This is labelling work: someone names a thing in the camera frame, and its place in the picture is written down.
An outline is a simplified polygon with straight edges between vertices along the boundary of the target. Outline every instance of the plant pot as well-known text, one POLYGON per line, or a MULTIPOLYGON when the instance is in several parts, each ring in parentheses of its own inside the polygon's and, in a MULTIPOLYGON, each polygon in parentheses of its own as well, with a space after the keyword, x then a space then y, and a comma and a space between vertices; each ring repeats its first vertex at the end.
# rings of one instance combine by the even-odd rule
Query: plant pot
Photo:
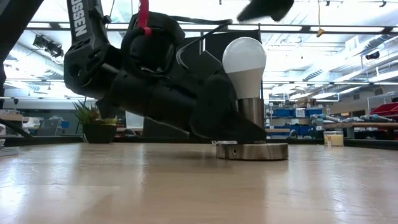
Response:
POLYGON ((83 133, 88 143, 111 143, 116 135, 116 125, 84 124, 83 133))

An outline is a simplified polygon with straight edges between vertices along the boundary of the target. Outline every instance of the metal lamp base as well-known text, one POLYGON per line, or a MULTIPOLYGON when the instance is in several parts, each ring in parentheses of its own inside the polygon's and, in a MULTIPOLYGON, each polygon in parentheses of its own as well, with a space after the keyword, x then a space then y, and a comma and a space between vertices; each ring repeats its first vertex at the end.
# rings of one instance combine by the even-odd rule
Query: metal lamp base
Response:
POLYGON ((216 157, 246 161, 284 160, 289 157, 289 147, 288 144, 219 144, 216 157))

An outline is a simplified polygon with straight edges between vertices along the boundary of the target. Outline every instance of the white light bulb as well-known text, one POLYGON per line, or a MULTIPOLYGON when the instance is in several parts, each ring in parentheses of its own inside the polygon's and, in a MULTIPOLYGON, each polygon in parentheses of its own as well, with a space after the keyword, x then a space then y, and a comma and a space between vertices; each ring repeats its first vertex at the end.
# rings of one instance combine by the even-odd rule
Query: white light bulb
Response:
POLYGON ((259 98, 266 51, 250 37, 232 41, 224 51, 223 67, 234 85, 238 99, 259 98))

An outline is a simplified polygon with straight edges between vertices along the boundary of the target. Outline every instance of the red object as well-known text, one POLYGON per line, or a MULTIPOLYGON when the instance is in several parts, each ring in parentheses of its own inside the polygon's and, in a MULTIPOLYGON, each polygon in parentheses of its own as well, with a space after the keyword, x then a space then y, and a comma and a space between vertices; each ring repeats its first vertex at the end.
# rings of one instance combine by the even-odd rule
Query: red object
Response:
POLYGON ((151 30, 147 27, 147 21, 149 17, 149 0, 139 1, 139 11, 137 25, 145 30, 145 35, 150 35, 151 30))
POLYGON ((398 103, 388 103, 381 105, 378 108, 370 112, 370 114, 377 114, 379 116, 384 116, 387 118, 398 118, 398 103))

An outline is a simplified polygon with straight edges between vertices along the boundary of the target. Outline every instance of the workbench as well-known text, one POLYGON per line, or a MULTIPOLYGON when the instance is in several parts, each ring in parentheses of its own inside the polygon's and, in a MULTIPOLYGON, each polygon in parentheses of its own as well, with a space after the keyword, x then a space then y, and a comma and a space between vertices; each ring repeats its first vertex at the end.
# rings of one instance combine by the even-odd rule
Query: workbench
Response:
POLYGON ((393 133, 394 130, 398 129, 398 123, 367 123, 367 122, 357 122, 357 123, 336 123, 336 124, 324 124, 323 129, 346 129, 347 137, 350 139, 355 139, 354 129, 355 128, 382 128, 393 133))

